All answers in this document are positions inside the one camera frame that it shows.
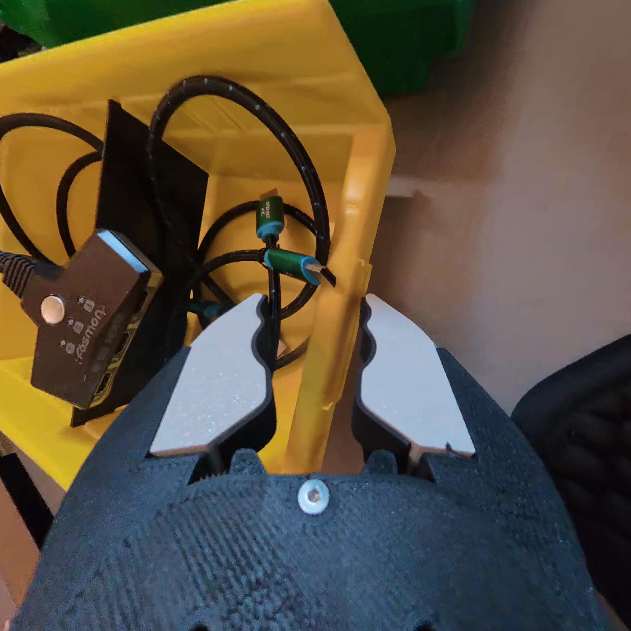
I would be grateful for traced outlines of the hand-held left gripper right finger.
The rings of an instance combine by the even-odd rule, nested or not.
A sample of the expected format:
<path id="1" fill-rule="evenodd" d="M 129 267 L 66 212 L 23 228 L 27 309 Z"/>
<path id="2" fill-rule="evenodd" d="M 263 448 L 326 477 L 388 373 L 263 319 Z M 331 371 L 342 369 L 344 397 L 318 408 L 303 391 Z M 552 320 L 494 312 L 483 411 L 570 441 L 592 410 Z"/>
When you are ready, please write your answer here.
<path id="1" fill-rule="evenodd" d="M 374 294 L 360 308 L 361 365 L 351 415 L 365 466 L 389 453 L 394 466 L 430 458 L 474 466 L 476 449 L 436 343 Z"/>

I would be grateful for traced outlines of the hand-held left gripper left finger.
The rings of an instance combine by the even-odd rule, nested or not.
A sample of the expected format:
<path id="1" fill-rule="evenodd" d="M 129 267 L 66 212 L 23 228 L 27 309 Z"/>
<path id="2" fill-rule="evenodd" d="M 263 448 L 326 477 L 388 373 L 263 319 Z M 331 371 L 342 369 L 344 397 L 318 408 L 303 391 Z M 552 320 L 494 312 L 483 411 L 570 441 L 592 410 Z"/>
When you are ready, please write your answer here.
<path id="1" fill-rule="evenodd" d="M 205 328 L 186 358 L 162 416 L 154 457 L 239 449 L 259 452 L 274 437 L 267 297 L 255 293 Z"/>

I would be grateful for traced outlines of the silver hdmi port hub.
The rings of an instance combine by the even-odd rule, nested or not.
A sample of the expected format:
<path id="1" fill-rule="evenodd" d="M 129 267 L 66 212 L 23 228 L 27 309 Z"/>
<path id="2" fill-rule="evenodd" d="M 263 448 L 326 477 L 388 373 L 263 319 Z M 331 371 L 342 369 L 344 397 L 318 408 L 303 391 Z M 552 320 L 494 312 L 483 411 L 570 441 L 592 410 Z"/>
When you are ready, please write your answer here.
<path id="1" fill-rule="evenodd" d="M 111 230 L 96 231 L 63 266 L 37 263 L 21 295 L 37 327 L 31 384 L 76 409 L 102 403 L 162 281 Z"/>

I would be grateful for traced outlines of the green plastic bin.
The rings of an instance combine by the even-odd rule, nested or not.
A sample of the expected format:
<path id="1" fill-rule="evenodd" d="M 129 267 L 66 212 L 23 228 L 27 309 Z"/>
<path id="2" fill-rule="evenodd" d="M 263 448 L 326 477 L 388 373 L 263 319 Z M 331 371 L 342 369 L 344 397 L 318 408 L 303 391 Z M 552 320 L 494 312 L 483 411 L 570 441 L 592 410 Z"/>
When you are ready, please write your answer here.
<path id="1" fill-rule="evenodd" d="M 222 1 L 2 1 L 1 22 L 46 48 Z M 330 1 L 380 95 L 424 90 L 433 63 L 458 54 L 476 1 Z"/>

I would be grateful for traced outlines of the yellow plastic bin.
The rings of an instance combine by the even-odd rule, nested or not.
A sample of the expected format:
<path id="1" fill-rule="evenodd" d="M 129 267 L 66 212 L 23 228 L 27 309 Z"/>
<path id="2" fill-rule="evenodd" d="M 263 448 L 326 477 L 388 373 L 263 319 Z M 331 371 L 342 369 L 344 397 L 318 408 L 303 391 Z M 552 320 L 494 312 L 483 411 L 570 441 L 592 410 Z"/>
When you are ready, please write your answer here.
<path id="1" fill-rule="evenodd" d="M 390 177 L 390 117 L 327 1 L 236 1 L 152 21 L 1 64 L 1 116 L 57 115 L 105 137 L 115 100 L 148 125 L 179 80 L 217 75 L 246 86 L 277 111 L 314 164 L 331 226 L 336 287 L 317 290 L 282 324 L 304 356 L 273 378 L 277 430 L 260 452 L 271 473 L 320 470 L 359 327 L 362 296 Z M 214 97 L 185 104 L 166 142 L 209 175 L 201 234 L 225 211 L 277 188 L 312 216 L 309 197 L 280 143 L 239 106 Z M 1 185 L 37 248 L 66 253 L 56 192 L 90 148 L 56 130 L 12 131 L 1 141 Z M 71 408 L 30 385 L 36 328 L 1 287 L 1 431 L 65 491 L 115 419 L 71 429 Z"/>

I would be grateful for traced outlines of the black divider card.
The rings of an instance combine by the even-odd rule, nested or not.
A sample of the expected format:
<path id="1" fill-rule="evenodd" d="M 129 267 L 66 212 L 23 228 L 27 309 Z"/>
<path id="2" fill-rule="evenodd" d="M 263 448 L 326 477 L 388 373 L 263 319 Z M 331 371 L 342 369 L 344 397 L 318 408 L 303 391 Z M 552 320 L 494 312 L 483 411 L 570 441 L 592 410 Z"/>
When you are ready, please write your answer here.
<path id="1" fill-rule="evenodd" d="M 128 345 L 109 395 L 88 410 L 75 408 L 72 427 L 128 404 L 185 340 L 187 307 L 179 300 L 193 267 L 158 212 L 146 153 L 148 136 L 146 124 L 116 101 L 108 102 L 95 228 L 130 240 L 163 273 L 163 283 Z M 208 174 L 164 141 L 156 157 L 162 200 L 189 255 L 197 258 Z"/>

